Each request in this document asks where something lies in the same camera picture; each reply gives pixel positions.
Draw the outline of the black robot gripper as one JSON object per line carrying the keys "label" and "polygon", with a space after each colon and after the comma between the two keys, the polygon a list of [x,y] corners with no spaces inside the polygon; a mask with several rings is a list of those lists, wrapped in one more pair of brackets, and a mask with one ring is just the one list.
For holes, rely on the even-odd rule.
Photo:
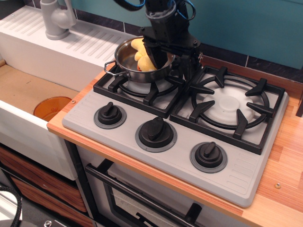
{"label": "black robot gripper", "polygon": [[144,47],[156,69],[168,60],[167,54],[176,55],[185,80],[190,80],[202,67],[200,41],[189,31],[189,21],[180,14],[151,19],[151,26],[142,27]]}

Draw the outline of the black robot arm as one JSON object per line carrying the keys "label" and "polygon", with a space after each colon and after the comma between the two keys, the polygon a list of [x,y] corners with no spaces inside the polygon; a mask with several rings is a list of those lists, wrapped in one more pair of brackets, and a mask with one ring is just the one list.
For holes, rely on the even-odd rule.
{"label": "black robot arm", "polygon": [[189,0],[141,0],[138,4],[127,0],[116,3],[128,11],[145,7],[145,15],[151,26],[142,27],[144,46],[157,69],[164,66],[167,53],[180,58],[180,66],[186,80],[191,79],[200,65],[202,51],[200,41],[189,31],[189,21],[196,9]]}

